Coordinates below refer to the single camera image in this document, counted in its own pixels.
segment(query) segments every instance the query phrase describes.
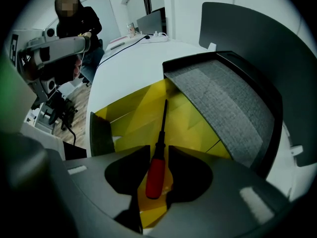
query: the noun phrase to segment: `black jacket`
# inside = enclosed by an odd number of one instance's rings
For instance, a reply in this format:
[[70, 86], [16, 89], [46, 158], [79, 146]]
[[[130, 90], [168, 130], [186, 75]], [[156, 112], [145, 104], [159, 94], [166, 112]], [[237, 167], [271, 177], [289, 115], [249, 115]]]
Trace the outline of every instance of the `black jacket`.
[[91, 7], [83, 7], [76, 17], [66, 18], [59, 22], [56, 28], [57, 36], [60, 38], [78, 36], [86, 32], [91, 32], [90, 49], [91, 52], [100, 47], [97, 34], [102, 30], [99, 18]]

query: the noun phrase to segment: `robotic arm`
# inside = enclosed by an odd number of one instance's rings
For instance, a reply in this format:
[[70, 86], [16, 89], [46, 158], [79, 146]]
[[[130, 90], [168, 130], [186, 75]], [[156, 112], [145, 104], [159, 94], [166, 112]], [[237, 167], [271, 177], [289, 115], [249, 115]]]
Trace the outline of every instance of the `robotic arm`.
[[58, 86], [74, 79], [77, 56], [90, 48], [88, 37], [55, 36], [53, 28], [14, 30], [9, 57], [18, 73], [37, 95], [35, 105], [47, 101]]

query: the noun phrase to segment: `black cable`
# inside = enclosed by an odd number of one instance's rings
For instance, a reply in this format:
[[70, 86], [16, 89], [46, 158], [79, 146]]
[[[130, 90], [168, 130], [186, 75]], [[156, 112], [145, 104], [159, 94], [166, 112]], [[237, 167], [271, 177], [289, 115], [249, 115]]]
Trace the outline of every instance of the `black cable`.
[[[127, 48], [129, 48], [129, 47], [132, 47], [133, 45], [136, 45], [139, 41], [141, 41], [142, 39], [149, 39], [150, 37], [148, 36], [148, 35], [146, 35], [146, 36], [144, 36], [143, 38], [141, 38], [140, 40], [138, 40], [136, 43], [133, 43], [132, 45], [130, 45], [130, 46], [128, 46], [128, 47], [126, 47], [126, 48], [124, 48], [123, 50], [120, 50], [118, 53], [120, 53], [121, 51], [124, 51], [125, 49], [127, 49]], [[105, 61], [107, 61], [107, 60], [109, 60], [111, 57], [109, 57], [109, 58], [107, 58], [106, 60], [104, 60], [103, 62], [101, 62], [98, 66], [97, 66], [97, 68], [101, 65], [101, 64], [103, 64]]]

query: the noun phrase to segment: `white desk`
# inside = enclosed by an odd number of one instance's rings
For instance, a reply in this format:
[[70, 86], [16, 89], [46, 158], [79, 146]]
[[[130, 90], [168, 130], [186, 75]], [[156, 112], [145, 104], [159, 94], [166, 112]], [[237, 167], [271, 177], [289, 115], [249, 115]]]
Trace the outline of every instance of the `white desk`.
[[[132, 45], [140, 38], [141, 36], [133, 39], [125, 38], [110, 44], [102, 61]], [[125, 45], [112, 51], [109, 50], [110, 47], [121, 42], [125, 42]], [[204, 52], [207, 52], [204, 48], [175, 40], [160, 43], [137, 43], [101, 64], [97, 69], [87, 106], [87, 157], [91, 157], [90, 112], [96, 112], [130, 93], [162, 80], [164, 61]]]

